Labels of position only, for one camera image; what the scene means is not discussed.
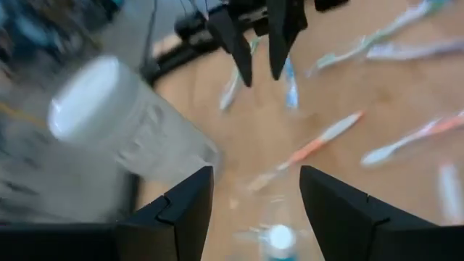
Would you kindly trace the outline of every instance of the wooden surface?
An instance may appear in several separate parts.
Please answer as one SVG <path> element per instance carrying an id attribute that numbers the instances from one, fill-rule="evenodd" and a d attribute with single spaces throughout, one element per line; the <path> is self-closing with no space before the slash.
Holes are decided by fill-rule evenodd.
<path id="1" fill-rule="evenodd" d="M 367 62 L 358 58 L 311 78 L 304 76 L 304 71 L 325 53 L 354 46 L 363 35 L 384 27 L 415 3 L 351 0 L 326 14 L 317 13 L 308 4 L 309 28 L 298 36 L 291 50 L 299 85 L 298 112 L 285 108 L 284 82 L 271 78 L 267 38 L 253 56 L 253 87 L 243 87 L 226 113 L 221 113 L 218 106 L 233 61 L 223 51 L 198 59 L 157 83 L 157 93 L 224 151 L 225 168 L 215 187 L 204 260 L 227 260 L 256 252 L 255 245 L 233 240 L 233 233 L 264 222 L 263 209 L 269 205 L 270 196 L 284 195 L 293 226 L 308 229 L 299 197 L 299 166 L 257 196 L 243 193 L 243 184 L 359 109 L 366 111 L 361 122 L 302 164 L 431 222 L 450 223 L 443 215 L 439 197 L 438 166 L 451 160 L 464 170 L 464 132 L 416 143 L 373 169 L 361 167 L 360 160 L 365 153 L 397 141 L 436 116 L 464 109 L 464 55 L 415 62 Z M 464 36 L 463 14 L 464 3 L 454 4 L 402 30 L 392 40 L 425 44 Z M 159 196 L 163 189 L 162 184 L 146 183 L 141 205 Z M 314 238 L 306 240 L 311 246 L 307 252 L 319 260 Z"/>

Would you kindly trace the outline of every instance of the bottle cap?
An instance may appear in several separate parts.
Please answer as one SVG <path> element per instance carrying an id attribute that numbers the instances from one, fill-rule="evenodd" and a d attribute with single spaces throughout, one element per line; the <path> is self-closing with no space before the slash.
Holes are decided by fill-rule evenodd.
<path id="1" fill-rule="evenodd" d="M 297 238 L 285 225 L 274 225 L 267 232 L 268 254 L 273 258 L 287 259 L 294 256 Z"/>

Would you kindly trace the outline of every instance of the white bottle cap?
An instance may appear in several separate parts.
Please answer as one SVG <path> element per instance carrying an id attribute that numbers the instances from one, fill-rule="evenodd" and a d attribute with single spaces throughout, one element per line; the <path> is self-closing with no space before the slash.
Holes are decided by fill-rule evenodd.
<path id="1" fill-rule="evenodd" d="M 274 225 L 267 232 L 268 254 L 273 258 L 287 259 L 295 255 L 297 238 L 285 225 Z"/>
<path id="2" fill-rule="evenodd" d="M 88 144 L 108 136 L 136 100 L 133 73 L 114 56 L 101 56 L 66 82 L 52 99 L 48 126 L 55 138 Z"/>

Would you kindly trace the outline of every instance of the toothbrush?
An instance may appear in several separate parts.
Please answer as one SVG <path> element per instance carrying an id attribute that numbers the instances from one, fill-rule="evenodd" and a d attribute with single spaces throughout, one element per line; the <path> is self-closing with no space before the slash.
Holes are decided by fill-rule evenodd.
<path id="1" fill-rule="evenodd" d="M 453 225 L 464 220 L 463 190 L 459 173 L 451 162 L 444 162 L 439 168 L 439 194 L 442 199 L 444 217 Z"/>
<path id="2" fill-rule="evenodd" d="M 366 57 L 370 60 L 405 61 L 453 51 L 464 51 L 464 39 L 437 42 L 426 46 L 402 46 L 394 43 L 376 44 L 370 48 Z"/>
<path id="3" fill-rule="evenodd" d="M 359 111 L 332 125 L 326 131 L 324 131 L 322 135 L 310 141 L 308 144 L 303 146 L 298 151 L 294 152 L 284 163 L 277 166 L 277 168 L 273 172 L 257 176 L 248 185 L 248 190 L 259 191 L 262 188 L 266 187 L 274 178 L 279 176 L 285 169 L 292 166 L 293 164 L 298 163 L 301 160 L 304 160 L 310 154 L 324 147 L 324 145 L 326 145 L 329 141 L 332 141 L 333 139 L 341 135 L 343 132 L 347 131 L 363 115 L 364 112 Z"/>
<path id="4" fill-rule="evenodd" d="M 378 42 L 391 36 L 401 28 L 420 20 L 427 15 L 439 11 L 448 1 L 449 0 L 424 0 L 418 6 L 409 8 L 406 12 L 397 17 L 392 24 L 381 30 L 378 30 L 369 36 L 363 37 L 360 44 L 346 54 L 336 56 L 334 53 L 330 53 L 320 58 L 316 62 L 314 68 L 311 68 L 307 71 L 307 77 L 311 76 L 314 70 L 321 70 L 325 67 L 329 67 L 338 62 L 343 62 L 344 60 L 350 59 L 358 54 L 363 53 L 372 45 L 377 44 Z"/>
<path id="5" fill-rule="evenodd" d="M 256 48 L 258 47 L 260 41 L 261 37 L 256 37 L 255 39 L 253 39 L 251 43 L 249 43 L 251 54 L 253 54 L 256 51 Z M 240 80 L 241 76 L 239 70 L 237 69 L 237 67 L 235 67 L 235 69 L 232 72 L 231 79 L 226 84 L 226 86 L 228 87 L 225 90 L 222 99 L 220 100 L 220 110 L 226 110 L 232 104 L 233 100 L 235 99 L 235 96 L 237 95 L 237 92 L 239 92 L 239 89 L 241 87 Z"/>
<path id="6" fill-rule="evenodd" d="M 361 160 L 361 164 L 367 167 L 383 162 L 387 160 L 399 148 L 405 146 L 406 144 L 435 134 L 443 133 L 445 131 L 450 131 L 463 125 L 463 112 L 461 112 L 458 116 L 449 117 L 447 119 L 433 120 L 424 127 L 422 127 L 419 131 L 409 136 L 406 136 L 393 144 L 384 146 L 380 149 L 373 150 L 370 153 L 366 154 Z"/>
<path id="7" fill-rule="evenodd" d="M 298 86 L 297 81 L 295 80 L 295 71 L 293 69 L 290 56 L 288 56 L 285 60 L 283 70 L 286 73 L 286 106 L 290 109 L 298 109 Z"/>
<path id="8" fill-rule="evenodd" d="M 332 125 L 330 128 L 328 128 L 326 131 L 323 132 L 319 137 L 316 139 L 312 140 L 310 143 L 306 144 L 304 147 L 293 153 L 290 158 L 280 164 L 277 167 L 277 170 L 285 170 L 289 166 L 304 160 L 306 157 L 308 157 L 310 154 L 313 152 L 316 152 L 320 148 L 322 148 L 324 145 L 326 145 L 329 141 L 332 141 L 336 137 L 338 137 L 340 134 L 348 130 L 350 127 L 352 127 L 362 116 L 364 115 L 363 111 L 356 112 L 343 120 L 340 120 L 336 124 Z"/>

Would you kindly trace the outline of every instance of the white cup lid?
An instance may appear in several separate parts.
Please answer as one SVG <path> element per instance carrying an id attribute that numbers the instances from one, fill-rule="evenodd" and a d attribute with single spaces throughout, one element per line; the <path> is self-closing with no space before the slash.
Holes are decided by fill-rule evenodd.
<path id="1" fill-rule="evenodd" d="M 131 96 L 121 79 L 121 65 L 116 57 L 97 57 L 65 84 L 49 108 L 48 126 L 55 138 L 77 142 L 101 121 L 127 109 Z"/>
<path id="2" fill-rule="evenodd" d="M 274 258 L 289 258 L 294 255 L 297 238 L 285 225 L 273 225 L 268 230 L 268 254 Z"/>

